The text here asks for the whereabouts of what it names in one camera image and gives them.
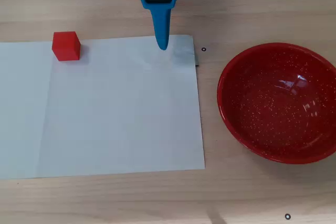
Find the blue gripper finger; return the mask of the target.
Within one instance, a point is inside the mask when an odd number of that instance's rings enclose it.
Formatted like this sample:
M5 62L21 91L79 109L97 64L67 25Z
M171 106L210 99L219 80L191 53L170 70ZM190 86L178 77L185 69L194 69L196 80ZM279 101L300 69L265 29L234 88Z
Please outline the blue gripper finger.
M169 44L171 11L176 1L146 2L141 0L143 7L151 12L156 42L161 50L166 50Z

